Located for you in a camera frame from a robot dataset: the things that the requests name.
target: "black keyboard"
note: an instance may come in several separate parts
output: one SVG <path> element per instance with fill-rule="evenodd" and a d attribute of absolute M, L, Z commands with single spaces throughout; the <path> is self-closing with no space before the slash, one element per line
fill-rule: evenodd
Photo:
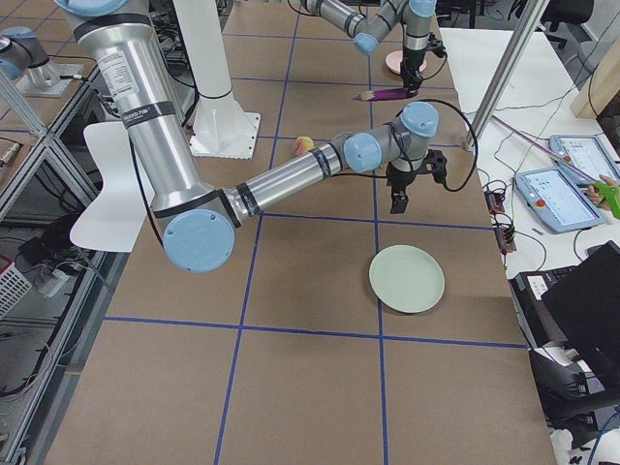
<path fill-rule="evenodd" d="M 544 271 L 544 274 L 551 283 L 556 284 L 575 268 L 576 266 L 562 266 L 560 268 L 548 269 L 547 271 Z"/>

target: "brown tabletop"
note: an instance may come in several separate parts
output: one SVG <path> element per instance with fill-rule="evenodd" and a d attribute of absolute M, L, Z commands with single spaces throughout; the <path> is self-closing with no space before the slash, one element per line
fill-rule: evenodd
<path fill-rule="evenodd" d="M 321 19 L 235 3 L 232 85 L 260 137 L 251 161 L 199 159 L 204 179 L 233 186 L 292 158 L 297 136 L 391 119 L 405 103 L 352 97 L 398 85 L 382 63 L 399 41 L 369 60 Z M 457 103 L 450 68 L 420 95 Z M 438 110 L 432 148 L 457 185 L 465 127 Z M 245 224 L 204 275 L 171 265 L 144 227 L 46 464 L 554 464 L 478 181 L 451 194 L 421 178 L 409 195 L 393 216 L 384 180 L 329 179 Z M 368 266 L 392 244 L 444 271 L 431 310 L 374 296 Z"/>

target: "black chair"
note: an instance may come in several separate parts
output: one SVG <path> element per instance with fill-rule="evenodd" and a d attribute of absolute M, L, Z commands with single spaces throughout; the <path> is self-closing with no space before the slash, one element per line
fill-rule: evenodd
<path fill-rule="evenodd" d="M 509 19 L 511 14 L 521 17 L 527 0 L 514 0 L 511 10 L 509 11 Z M 566 24 L 583 24 L 592 15 L 594 11 L 594 0 L 551 0 L 542 14 L 541 22 L 550 22 L 549 31 L 555 32 L 561 22 Z M 567 40 L 563 37 L 546 34 L 551 42 L 558 43 L 558 48 L 564 48 Z"/>

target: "tablet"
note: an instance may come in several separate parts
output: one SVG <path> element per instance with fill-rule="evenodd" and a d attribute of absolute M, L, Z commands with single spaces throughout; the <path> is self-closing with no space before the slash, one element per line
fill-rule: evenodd
<path fill-rule="evenodd" d="M 620 181 L 620 170 L 598 136 L 551 136 L 549 148 L 560 157 L 570 157 L 567 161 L 596 180 L 604 174 Z M 577 186 L 592 184 L 563 164 L 559 167 Z"/>
<path fill-rule="evenodd" d="M 605 222 L 599 209 L 559 168 L 518 173 L 514 181 L 532 211 L 553 233 L 582 230 Z"/>

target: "light blue cap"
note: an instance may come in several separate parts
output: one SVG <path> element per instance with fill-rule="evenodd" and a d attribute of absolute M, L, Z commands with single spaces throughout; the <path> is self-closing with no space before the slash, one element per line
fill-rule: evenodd
<path fill-rule="evenodd" d="M 439 112 L 426 102 L 412 102 L 403 108 L 400 121 L 410 132 L 429 139 L 437 132 Z"/>
<path fill-rule="evenodd" d="M 379 46 L 377 39 L 365 32 L 357 34 L 353 38 L 353 43 L 356 45 L 357 50 L 364 55 L 370 55 Z"/>
<path fill-rule="evenodd" d="M 381 146 L 368 133 L 357 133 L 345 141 L 345 159 L 355 172 L 378 168 L 382 157 Z"/>
<path fill-rule="evenodd" d="M 118 10 L 127 0 L 54 0 L 60 8 L 78 16 L 105 16 Z"/>
<path fill-rule="evenodd" d="M 409 0 L 409 8 L 416 15 L 421 17 L 431 17 L 435 15 L 437 0 Z"/>
<path fill-rule="evenodd" d="M 217 211 L 189 210 L 169 222 L 164 250 L 171 262 L 192 273 L 206 273 L 224 264 L 234 247 L 234 227 Z"/>
<path fill-rule="evenodd" d="M 7 60 L 0 60 L 0 70 L 2 70 L 10 80 L 17 79 L 21 76 L 21 69 Z"/>
<path fill-rule="evenodd" d="M 8 37 L 9 39 L 35 39 L 37 36 L 32 29 L 26 26 L 15 26 L 0 31 L 0 34 Z"/>

